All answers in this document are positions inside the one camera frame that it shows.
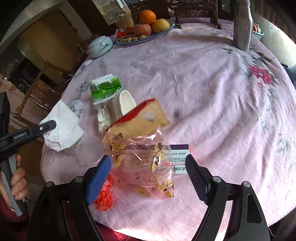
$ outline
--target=plastic lid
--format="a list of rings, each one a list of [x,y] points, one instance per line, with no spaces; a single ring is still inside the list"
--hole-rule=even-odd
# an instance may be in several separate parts
[[[93,46],[95,46],[96,44],[100,43],[106,36],[100,36],[98,38],[96,38],[95,40],[93,40],[90,45],[89,45],[89,49]]]
[[[88,166],[96,166],[104,156],[104,143],[98,138],[87,138],[82,140],[77,148],[76,155],[80,160],[80,164]]]

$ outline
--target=human hand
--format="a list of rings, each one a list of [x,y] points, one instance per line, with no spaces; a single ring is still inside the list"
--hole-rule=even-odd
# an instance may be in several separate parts
[[[22,162],[22,157],[18,154],[16,155],[16,161],[17,161],[18,168],[12,176],[11,185],[13,188],[11,190],[11,194],[14,196],[15,200],[21,200],[25,197],[28,198],[29,191],[27,189],[27,181],[25,180],[25,170],[23,168],[19,168],[20,163]],[[0,172],[0,192],[2,193],[2,196],[4,200],[7,202],[7,204],[10,207],[12,207],[12,204],[1,182],[1,172]]]

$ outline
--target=red snack bag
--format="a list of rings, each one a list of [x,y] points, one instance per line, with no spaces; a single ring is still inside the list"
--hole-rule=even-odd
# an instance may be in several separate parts
[[[134,27],[135,27],[134,25],[129,25],[129,26],[126,26],[124,28],[116,29],[115,37],[116,38],[121,38],[121,37],[124,37],[126,35],[133,34],[133,28]]]

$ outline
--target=clear plastic container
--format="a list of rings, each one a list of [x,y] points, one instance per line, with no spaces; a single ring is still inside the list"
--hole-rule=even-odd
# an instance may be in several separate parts
[[[104,143],[98,138],[87,138],[78,144],[76,155],[81,165],[96,166],[106,151]]]

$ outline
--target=round table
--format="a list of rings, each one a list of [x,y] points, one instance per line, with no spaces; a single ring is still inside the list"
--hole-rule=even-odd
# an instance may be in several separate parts
[[[252,38],[248,52],[232,44],[233,23],[186,23],[182,30],[146,43],[119,46],[87,60],[69,83],[62,100],[78,113],[83,138],[99,136],[90,81],[118,76],[137,104],[156,98],[171,124],[163,130],[170,144],[190,144],[201,166],[226,182],[251,183],[268,225],[296,207],[296,92],[276,57]],[[46,181],[61,184],[83,175],[75,147],[59,153],[43,148]],[[174,176],[175,197],[150,199],[114,187],[114,206],[94,218],[119,232],[148,241],[188,241],[206,206],[186,174]],[[217,235],[222,240],[231,209],[228,203]]]

